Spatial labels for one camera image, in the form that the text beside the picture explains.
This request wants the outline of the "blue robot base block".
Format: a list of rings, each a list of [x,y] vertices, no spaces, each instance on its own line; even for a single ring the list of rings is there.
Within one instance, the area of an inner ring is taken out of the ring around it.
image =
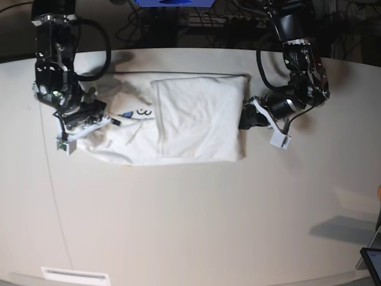
[[[137,0],[141,7],[206,7],[210,8],[214,0]]]

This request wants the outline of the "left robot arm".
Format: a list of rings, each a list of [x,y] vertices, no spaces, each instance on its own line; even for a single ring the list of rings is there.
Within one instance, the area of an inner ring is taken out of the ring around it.
[[[291,123],[330,98],[326,69],[318,53],[315,31],[315,11],[311,1],[262,1],[272,32],[264,34],[257,46],[258,71],[269,94],[244,102],[239,129],[269,127],[269,115],[274,121],[284,120],[284,134]],[[272,85],[265,74],[261,58],[262,47],[276,37],[282,46],[283,62],[289,70],[287,85]]]

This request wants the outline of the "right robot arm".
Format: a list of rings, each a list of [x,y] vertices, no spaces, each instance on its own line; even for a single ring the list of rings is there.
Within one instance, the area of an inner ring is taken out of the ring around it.
[[[63,128],[99,123],[106,104],[87,96],[80,84],[100,79],[111,63],[111,44],[97,22],[79,18],[75,1],[33,1],[31,22],[36,27],[36,63],[33,89],[42,104],[55,109],[54,116]],[[80,35],[74,28],[94,27],[103,37],[106,59],[95,75],[82,76],[74,70]]]

